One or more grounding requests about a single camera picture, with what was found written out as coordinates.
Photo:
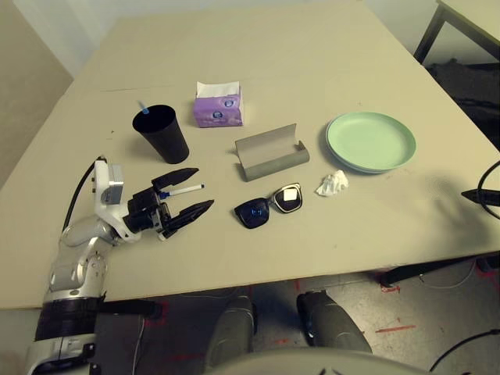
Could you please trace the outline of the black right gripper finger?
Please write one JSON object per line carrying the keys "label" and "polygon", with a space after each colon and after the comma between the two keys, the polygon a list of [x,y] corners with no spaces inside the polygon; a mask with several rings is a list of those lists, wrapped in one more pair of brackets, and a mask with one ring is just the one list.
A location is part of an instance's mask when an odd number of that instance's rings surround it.
{"label": "black right gripper finger", "polygon": [[471,202],[480,204],[499,204],[500,194],[499,191],[490,189],[472,189],[463,191],[461,195],[469,199]]}

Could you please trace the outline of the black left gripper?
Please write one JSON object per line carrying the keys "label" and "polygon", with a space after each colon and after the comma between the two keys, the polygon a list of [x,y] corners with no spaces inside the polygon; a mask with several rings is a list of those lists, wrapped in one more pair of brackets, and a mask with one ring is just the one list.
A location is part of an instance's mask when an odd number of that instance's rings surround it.
{"label": "black left gripper", "polygon": [[[153,187],[169,187],[180,184],[198,172],[198,168],[183,168],[166,173],[152,180]],[[134,234],[143,230],[162,230],[166,226],[166,234],[174,234],[180,228],[193,223],[205,213],[214,200],[199,202],[187,207],[171,218],[165,202],[161,202],[159,193],[149,187],[132,196],[127,202],[128,214],[123,218],[127,228]]]}

